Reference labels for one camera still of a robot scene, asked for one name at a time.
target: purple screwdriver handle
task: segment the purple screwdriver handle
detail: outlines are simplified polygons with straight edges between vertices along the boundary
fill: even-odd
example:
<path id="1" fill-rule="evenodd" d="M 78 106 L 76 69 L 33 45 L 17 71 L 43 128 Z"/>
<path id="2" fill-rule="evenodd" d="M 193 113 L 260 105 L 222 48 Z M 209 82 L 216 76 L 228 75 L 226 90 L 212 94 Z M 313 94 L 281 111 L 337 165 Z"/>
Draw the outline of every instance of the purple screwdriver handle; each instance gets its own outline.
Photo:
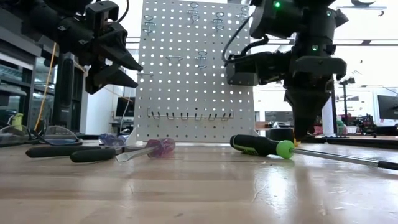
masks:
<path id="1" fill-rule="evenodd" d="M 154 151 L 148 154 L 150 158 L 165 157 L 175 148 L 175 141 L 171 138 L 149 140 L 145 147 L 155 147 Z"/>

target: monitor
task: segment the monitor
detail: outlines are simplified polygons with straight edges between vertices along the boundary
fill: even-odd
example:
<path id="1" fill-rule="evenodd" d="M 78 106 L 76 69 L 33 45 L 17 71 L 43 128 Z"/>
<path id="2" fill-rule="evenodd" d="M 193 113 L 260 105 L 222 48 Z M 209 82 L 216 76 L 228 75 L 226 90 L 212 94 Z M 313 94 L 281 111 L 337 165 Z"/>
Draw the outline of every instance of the monitor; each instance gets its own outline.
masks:
<path id="1" fill-rule="evenodd" d="M 136 102 L 136 98 L 135 97 L 129 97 L 129 99 L 131 100 L 129 103 L 129 106 L 127 107 L 126 110 L 126 114 L 124 115 L 124 117 L 134 117 L 134 105 Z M 128 100 L 123 98 L 123 97 L 119 97 L 118 98 L 118 105 L 116 107 L 116 116 L 117 117 L 122 117 L 124 110 L 126 109 Z"/>
<path id="2" fill-rule="evenodd" d="M 398 97 L 378 95 L 380 119 L 398 120 Z"/>

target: black screwdriver handle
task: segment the black screwdriver handle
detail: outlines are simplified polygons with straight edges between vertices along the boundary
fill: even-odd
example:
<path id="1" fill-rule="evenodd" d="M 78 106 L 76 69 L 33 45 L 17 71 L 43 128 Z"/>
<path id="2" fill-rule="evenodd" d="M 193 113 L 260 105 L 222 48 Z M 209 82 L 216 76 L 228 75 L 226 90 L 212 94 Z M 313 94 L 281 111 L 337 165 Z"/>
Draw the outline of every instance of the black screwdriver handle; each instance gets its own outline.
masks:
<path id="1" fill-rule="evenodd" d="M 116 151 L 114 149 L 95 149 L 77 151 L 70 155 L 72 162 L 98 162 L 114 158 Z"/>
<path id="2" fill-rule="evenodd" d="M 99 146 L 44 146 L 33 147 L 26 151 L 30 158 L 70 156 L 76 151 L 101 149 Z"/>
<path id="3" fill-rule="evenodd" d="M 279 141 L 262 136 L 238 134 L 231 137 L 231 147 L 245 154 L 255 156 L 277 155 L 276 149 Z"/>

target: table surface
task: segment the table surface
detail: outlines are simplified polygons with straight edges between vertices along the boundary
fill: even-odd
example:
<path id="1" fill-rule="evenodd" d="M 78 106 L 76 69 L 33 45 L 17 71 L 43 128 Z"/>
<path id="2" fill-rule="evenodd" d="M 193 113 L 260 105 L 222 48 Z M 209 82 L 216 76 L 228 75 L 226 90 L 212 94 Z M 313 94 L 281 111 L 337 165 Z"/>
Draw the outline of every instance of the table surface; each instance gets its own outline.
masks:
<path id="1" fill-rule="evenodd" d="M 242 155 L 229 147 L 178 147 L 74 164 L 0 149 L 3 223 L 394 223 L 398 172 L 295 155 Z M 328 144 L 301 148 L 398 162 L 398 152 Z"/>

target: white pegboard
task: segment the white pegboard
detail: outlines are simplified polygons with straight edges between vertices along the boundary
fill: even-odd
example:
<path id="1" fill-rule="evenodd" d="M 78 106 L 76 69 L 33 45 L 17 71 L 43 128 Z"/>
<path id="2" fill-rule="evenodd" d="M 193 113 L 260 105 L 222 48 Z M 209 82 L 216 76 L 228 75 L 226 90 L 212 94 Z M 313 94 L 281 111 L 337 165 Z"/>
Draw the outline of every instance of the white pegboard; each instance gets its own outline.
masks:
<path id="1" fill-rule="evenodd" d="M 243 6 L 198 2 L 193 9 L 190 3 L 144 0 L 139 49 L 144 71 L 138 76 L 134 118 L 138 141 L 229 142 L 234 134 L 253 132 L 252 87 L 228 85 L 221 59 L 242 23 L 236 15 Z M 213 22 L 217 12 L 224 13 L 220 30 Z M 231 52 L 250 43 L 248 29 L 231 44 Z M 198 67 L 201 51 L 207 53 L 203 69 Z"/>

